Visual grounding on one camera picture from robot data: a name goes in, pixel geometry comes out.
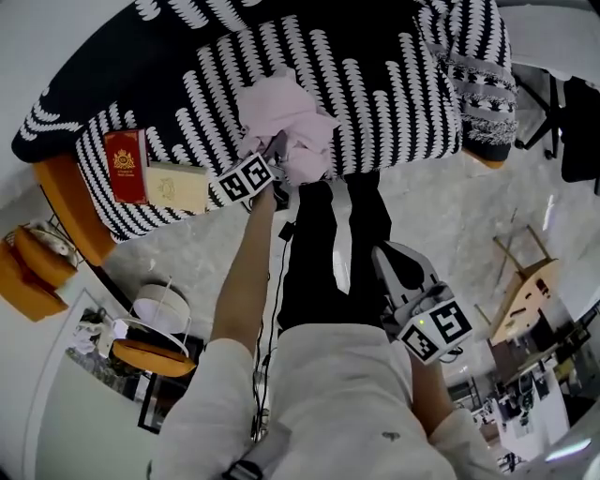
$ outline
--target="person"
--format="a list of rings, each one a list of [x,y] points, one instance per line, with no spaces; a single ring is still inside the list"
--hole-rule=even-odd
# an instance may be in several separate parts
[[[189,389],[162,426],[152,478],[501,478],[470,412],[455,410],[441,365],[424,366],[383,331],[370,260],[391,231],[379,173],[345,180],[352,200],[348,294],[333,274],[332,191],[325,182],[299,188],[263,440],[254,444],[250,429],[276,210],[270,187],[253,204]],[[258,471],[246,463],[233,469],[248,458]]]

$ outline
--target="office chair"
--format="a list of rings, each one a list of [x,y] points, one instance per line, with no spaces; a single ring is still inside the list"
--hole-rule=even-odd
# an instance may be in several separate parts
[[[552,160],[557,157],[559,149],[559,128],[562,128],[563,123],[563,107],[559,105],[559,94],[556,86],[556,79],[550,75],[550,104],[548,105],[543,98],[535,93],[532,88],[524,83],[519,76],[515,75],[517,86],[525,90],[530,97],[544,110],[546,120],[542,126],[532,135],[532,137],[524,142],[521,139],[515,140],[515,147],[522,150],[529,150],[538,143],[544,135],[552,131],[552,150],[544,150],[544,156],[547,160]]]

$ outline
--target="black and white blanket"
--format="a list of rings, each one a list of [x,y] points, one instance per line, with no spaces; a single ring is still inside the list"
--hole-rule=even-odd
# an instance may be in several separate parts
[[[73,151],[117,242],[191,215],[115,203],[102,135],[146,128],[153,160],[229,169],[243,136],[236,92],[294,68],[341,123],[332,176],[448,157],[503,161],[516,87],[494,0],[137,0],[68,60],[12,148]],[[210,208],[228,203],[217,183]]]

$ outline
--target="floor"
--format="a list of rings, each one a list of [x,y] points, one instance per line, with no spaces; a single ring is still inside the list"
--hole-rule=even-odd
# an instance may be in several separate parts
[[[540,70],[518,68],[518,73],[536,91],[545,91],[548,77]],[[543,115],[521,93],[517,118],[519,137],[527,139]],[[429,257],[475,326],[475,336],[468,340],[460,361],[445,366],[450,383],[493,368],[484,341],[488,326],[473,306],[478,304],[493,317],[513,274],[512,265],[506,264],[492,243],[494,235],[510,243],[517,257],[529,264],[541,258],[525,232],[525,226],[531,224],[547,243],[550,254],[561,259],[563,271],[589,245],[600,243],[600,198],[593,195],[593,185],[564,183],[561,161],[544,159],[547,143],[545,139],[528,152],[513,148],[505,165],[496,171],[460,153],[396,166],[382,174],[380,191],[393,220],[392,240]],[[338,181],[333,189],[338,224],[334,268],[338,285],[344,290],[350,268],[351,207],[345,184]],[[292,201],[292,209],[277,214],[274,224],[262,343],[268,340],[282,267],[284,243],[277,235],[287,220],[295,218],[296,211],[297,202]],[[173,286],[191,305],[191,331],[205,338],[247,217],[241,206],[232,206],[155,230],[142,239],[119,245],[104,267],[130,298],[135,298],[144,283],[166,282],[172,276]],[[559,316],[566,315],[563,309],[557,311]]]

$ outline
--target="hand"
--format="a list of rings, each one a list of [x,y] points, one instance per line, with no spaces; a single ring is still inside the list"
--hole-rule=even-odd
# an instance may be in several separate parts
[[[253,212],[255,210],[267,210],[273,213],[277,210],[277,207],[278,203],[275,200],[273,182],[263,188],[262,191],[252,199]]]

